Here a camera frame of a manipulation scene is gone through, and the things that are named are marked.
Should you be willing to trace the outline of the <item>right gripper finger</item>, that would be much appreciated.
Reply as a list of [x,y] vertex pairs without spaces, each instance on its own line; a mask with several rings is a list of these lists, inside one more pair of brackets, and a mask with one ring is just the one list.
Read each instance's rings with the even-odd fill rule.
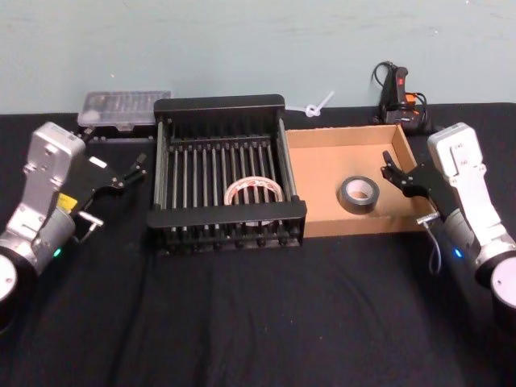
[[407,185],[407,175],[394,162],[388,151],[382,152],[385,164],[381,167],[381,174],[384,179],[400,190],[404,190]]

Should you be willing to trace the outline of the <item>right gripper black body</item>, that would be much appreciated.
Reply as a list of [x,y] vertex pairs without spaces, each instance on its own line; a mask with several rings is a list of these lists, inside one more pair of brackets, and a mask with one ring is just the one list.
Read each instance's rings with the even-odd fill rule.
[[428,199],[439,213],[442,221],[446,221],[459,208],[452,188],[431,161],[418,164],[402,180],[406,181],[402,185],[403,194],[408,198]]

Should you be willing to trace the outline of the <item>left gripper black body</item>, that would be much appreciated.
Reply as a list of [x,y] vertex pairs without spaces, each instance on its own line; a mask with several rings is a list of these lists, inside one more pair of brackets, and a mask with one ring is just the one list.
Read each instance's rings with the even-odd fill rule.
[[122,176],[106,162],[94,156],[86,157],[61,187],[57,207],[67,214],[78,214],[101,195],[120,194],[124,188]]

